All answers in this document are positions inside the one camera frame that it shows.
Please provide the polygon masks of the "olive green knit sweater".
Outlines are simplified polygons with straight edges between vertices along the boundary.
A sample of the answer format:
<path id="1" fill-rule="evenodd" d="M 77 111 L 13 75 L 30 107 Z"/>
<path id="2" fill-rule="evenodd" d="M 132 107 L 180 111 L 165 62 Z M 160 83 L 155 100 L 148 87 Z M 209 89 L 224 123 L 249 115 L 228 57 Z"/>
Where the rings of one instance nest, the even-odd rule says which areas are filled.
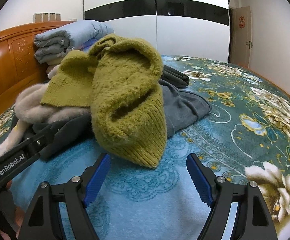
<path id="1" fill-rule="evenodd" d="M 73 50 L 66 55 L 41 104 L 88 107 L 102 148 L 156 168 L 167 140 L 159 85 L 162 71 L 161 55 L 150 43 L 106 35 L 88 52 Z"/>

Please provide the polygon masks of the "beige fluffy garment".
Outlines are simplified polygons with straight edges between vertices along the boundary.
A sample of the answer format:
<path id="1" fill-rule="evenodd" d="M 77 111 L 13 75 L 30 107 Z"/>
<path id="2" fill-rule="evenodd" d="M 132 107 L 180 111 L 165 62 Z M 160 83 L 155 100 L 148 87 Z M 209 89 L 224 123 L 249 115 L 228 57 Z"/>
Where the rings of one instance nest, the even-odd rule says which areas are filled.
<path id="1" fill-rule="evenodd" d="M 35 84 L 24 89 L 16 98 L 14 114 L 18 121 L 7 138 L 0 144 L 0 157 L 17 146 L 30 125 L 46 122 L 69 121 L 84 114 L 89 115 L 86 107 L 54 107 L 41 105 L 41 99 L 48 83 Z"/>

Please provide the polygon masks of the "orange wooden headboard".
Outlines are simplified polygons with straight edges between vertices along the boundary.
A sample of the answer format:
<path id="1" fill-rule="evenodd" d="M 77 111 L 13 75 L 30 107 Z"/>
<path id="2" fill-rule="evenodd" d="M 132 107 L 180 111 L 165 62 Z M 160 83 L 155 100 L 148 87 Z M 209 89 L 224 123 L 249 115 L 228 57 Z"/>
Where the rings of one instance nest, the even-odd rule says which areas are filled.
<path id="1" fill-rule="evenodd" d="M 0 115 L 13 105 L 25 88 L 47 79 L 47 64 L 40 64 L 34 54 L 33 38 L 69 21 L 38 22 L 0 31 Z"/>

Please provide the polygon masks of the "grey sweatshirt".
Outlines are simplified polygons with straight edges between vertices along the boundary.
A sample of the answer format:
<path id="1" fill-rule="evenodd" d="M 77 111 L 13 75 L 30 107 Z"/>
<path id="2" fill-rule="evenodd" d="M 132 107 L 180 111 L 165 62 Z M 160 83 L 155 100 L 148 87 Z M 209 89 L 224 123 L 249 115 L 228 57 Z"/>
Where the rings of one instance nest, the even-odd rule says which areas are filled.
<path id="1" fill-rule="evenodd" d="M 163 79 L 159 80 L 159 84 L 163 90 L 168 138 L 172 137 L 177 131 L 204 118 L 211 111 L 210 104 L 200 95 L 178 89 Z"/>

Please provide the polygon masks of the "light blue folded quilt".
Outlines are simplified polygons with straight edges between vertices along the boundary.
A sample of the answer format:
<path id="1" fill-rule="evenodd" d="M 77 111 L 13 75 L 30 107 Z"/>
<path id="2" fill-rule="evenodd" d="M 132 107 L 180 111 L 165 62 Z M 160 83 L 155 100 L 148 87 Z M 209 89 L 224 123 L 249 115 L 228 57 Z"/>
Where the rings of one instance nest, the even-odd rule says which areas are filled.
<path id="1" fill-rule="evenodd" d="M 96 42 L 113 33 L 112 27 L 95 20 L 81 20 L 66 24 L 35 36 L 33 43 L 38 48 L 35 58 L 39 63 L 47 63 L 64 57 L 72 50 L 88 47 L 90 40 Z"/>

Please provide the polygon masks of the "wooden picture frames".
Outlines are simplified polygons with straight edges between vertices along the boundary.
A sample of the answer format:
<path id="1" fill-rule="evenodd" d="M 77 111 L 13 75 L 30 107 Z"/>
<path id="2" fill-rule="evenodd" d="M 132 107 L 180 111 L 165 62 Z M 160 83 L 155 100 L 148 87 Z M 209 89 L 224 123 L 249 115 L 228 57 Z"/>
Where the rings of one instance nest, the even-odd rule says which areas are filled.
<path id="1" fill-rule="evenodd" d="M 35 13 L 33 15 L 33 23 L 36 22 L 49 22 L 49 21 L 60 21 L 61 14 L 57 14 L 55 12 L 43 12 L 43 13 Z"/>

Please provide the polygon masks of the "dark black garment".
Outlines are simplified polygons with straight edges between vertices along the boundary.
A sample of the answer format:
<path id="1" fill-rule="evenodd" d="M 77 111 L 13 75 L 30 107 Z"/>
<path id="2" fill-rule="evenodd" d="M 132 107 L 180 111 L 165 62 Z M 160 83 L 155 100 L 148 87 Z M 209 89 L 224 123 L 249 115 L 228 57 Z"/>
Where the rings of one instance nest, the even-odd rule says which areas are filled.
<path id="1" fill-rule="evenodd" d="M 167 65 L 163 66 L 161 79 L 179 89 L 187 88 L 190 81 L 189 77 L 186 74 L 183 74 L 182 72 L 179 72 L 176 69 L 171 68 Z"/>

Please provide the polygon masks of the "brown room door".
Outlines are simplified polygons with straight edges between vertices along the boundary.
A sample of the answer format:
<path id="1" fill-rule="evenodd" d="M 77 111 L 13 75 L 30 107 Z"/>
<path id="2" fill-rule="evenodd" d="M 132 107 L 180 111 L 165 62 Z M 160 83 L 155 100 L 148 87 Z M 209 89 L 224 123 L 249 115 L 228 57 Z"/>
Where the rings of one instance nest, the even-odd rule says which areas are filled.
<path id="1" fill-rule="evenodd" d="M 252 20 L 250 6 L 233 9 L 233 39 L 231 62 L 249 68 L 252 48 Z"/>

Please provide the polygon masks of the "white black wardrobe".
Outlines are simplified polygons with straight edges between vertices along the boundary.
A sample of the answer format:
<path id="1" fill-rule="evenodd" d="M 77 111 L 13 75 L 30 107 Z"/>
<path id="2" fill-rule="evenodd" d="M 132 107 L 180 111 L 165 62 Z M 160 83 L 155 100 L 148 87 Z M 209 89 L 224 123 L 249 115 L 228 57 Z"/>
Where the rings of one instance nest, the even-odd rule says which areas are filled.
<path id="1" fill-rule="evenodd" d="M 228 0 L 84 0 L 84 17 L 122 37 L 139 37 L 161 54 L 229 56 Z"/>

